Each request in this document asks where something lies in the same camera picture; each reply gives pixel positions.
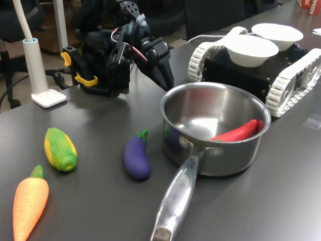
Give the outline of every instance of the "gray table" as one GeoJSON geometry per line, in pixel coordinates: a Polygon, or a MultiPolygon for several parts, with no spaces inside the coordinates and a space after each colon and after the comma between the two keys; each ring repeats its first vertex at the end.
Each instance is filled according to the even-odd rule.
{"type": "MultiPolygon", "coordinates": [[[[321,37],[312,36],[317,21],[320,16],[307,17],[290,3],[240,25],[296,26],[305,33],[302,46],[313,48],[321,47],[321,37]]],[[[195,47],[191,43],[172,50],[176,84],[186,82],[195,47]]],[[[320,240],[321,133],[302,126],[313,113],[321,115],[320,91],[318,83],[272,124],[243,175],[199,177],[177,241],[320,240]]],[[[50,196],[29,241],[149,240],[158,206],[177,170],[161,146],[159,103],[164,91],[134,69],[128,95],[104,98],[78,87],[64,93],[67,104],[51,109],[29,104],[0,115],[0,240],[13,240],[15,190],[37,164],[45,168],[50,196]],[[74,172],[59,173],[48,163],[43,142],[49,127],[65,131],[75,144],[74,172]],[[124,173],[122,152],[128,137],[143,129],[149,130],[146,154],[152,175],[135,182],[124,173]]]]}

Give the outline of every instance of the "lamp base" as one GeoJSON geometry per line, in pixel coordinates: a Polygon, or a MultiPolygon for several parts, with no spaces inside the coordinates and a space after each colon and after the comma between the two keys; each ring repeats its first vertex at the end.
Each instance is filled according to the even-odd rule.
{"type": "Polygon", "coordinates": [[[47,89],[41,92],[34,92],[31,94],[32,100],[44,108],[52,107],[67,100],[67,97],[53,89],[47,89]]]}

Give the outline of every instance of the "wire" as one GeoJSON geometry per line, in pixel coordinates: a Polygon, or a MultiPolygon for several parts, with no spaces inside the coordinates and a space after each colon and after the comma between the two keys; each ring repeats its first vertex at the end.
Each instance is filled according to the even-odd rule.
{"type": "Polygon", "coordinates": [[[225,35],[208,35],[208,34],[212,34],[215,32],[222,32],[222,33],[229,33],[227,31],[214,31],[214,32],[208,32],[202,35],[198,35],[196,37],[191,38],[190,40],[188,40],[186,43],[189,43],[190,41],[193,41],[195,39],[201,38],[201,37],[206,37],[206,38],[223,38],[225,37],[225,35]]]}
{"type": "Polygon", "coordinates": [[[190,41],[193,41],[195,39],[201,38],[201,37],[207,37],[207,38],[223,38],[225,35],[198,35],[196,37],[191,38],[186,43],[189,43],[190,41]]]}
{"type": "MultiPolygon", "coordinates": [[[[115,43],[117,43],[117,41],[114,40],[113,35],[114,35],[114,33],[115,33],[118,29],[119,29],[119,28],[115,28],[115,29],[111,32],[111,35],[110,35],[111,40],[112,40],[113,42],[115,42],[115,43]]],[[[122,42],[122,43],[125,44],[125,45],[127,45],[127,46],[129,46],[129,47],[131,47],[140,57],[143,58],[144,61],[146,61],[146,62],[148,61],[148,60],[146,59],[146,57],[145,57],[138,49],[136,49],[134,46],[131,46],[131,45],[129,45],[129,43],[126,43],[126,42],[122,42]]]]}
{"type": "Polygon", "coordinates": [[[13,83],[12,85],[10,85],[6,91],[4,92],[4,94],[1,96],[0,98],[0,108],[1,108],[1,104],[2,104],[2,101],[4,100],[5,96],[8,94],[8,92],[18,83],[20,83],[21,81],[23,81],[24,79],[28,78],[29,75],[23,77],[22,79],[18,80],[16,83],[13,83]]]}
{"type": "Polygon", "coordinates": [[[70,68],[62,68],[62,69],[46,69],[46,75],[53,75],[55,72],[60,72],[63,74],[71,74],[70,68]]]}

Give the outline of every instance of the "white lamp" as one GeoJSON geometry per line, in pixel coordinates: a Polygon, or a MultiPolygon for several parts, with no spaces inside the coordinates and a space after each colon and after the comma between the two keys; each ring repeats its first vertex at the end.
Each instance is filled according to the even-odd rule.
{"type": "Polygon", "coordinates": [[[21,5],[20,0],[13,0],[19,22],[25,34],[23,46],[32,87],[32,100],[38,105],[48,108],[67,99],[67,97],[53,89],[48,88],[44,63],[40,53],[38,39],[33,38],[21,5]]]}

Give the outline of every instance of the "white bowl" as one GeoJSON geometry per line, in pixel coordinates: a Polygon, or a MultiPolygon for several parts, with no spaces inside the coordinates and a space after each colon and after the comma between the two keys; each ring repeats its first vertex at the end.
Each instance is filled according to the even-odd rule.
{"type": "Polygon", "coordinates": [[[250,35],[237,35],[224,43],[231,60],[244,67],[257,67],[279,52],[271,41],[250,35]]]}
{"type": "Polygon", "coordinates": [[[303,39],[299,30],[280,24],[257,24],[252,27],[252,32],[272,41],[280,51],[287,50],[296,41],[303,39]]]}

